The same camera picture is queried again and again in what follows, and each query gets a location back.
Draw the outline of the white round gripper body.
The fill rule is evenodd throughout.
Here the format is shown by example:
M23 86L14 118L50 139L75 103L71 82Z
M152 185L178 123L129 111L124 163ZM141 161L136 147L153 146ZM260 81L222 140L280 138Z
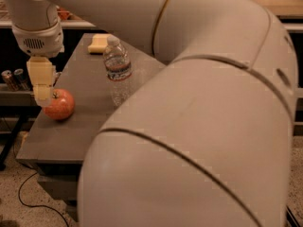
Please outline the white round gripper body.
M12 26L13 35L20 49L31 57L55 58L64 51L60 23L43 30L24 30Z

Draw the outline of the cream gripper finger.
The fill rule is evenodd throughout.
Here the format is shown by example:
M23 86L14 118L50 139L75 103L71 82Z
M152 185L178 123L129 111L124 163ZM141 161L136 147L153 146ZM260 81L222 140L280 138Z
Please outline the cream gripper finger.
M50 105L56 67L46 57L31 57L27 61L27 71L36 103L41 107Z

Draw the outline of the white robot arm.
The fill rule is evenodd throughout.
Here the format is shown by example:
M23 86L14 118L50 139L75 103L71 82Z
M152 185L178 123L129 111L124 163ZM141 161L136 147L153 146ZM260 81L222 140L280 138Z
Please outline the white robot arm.
M283 227L297 62L251 0L48 0L162 71L88 149L80 227Z

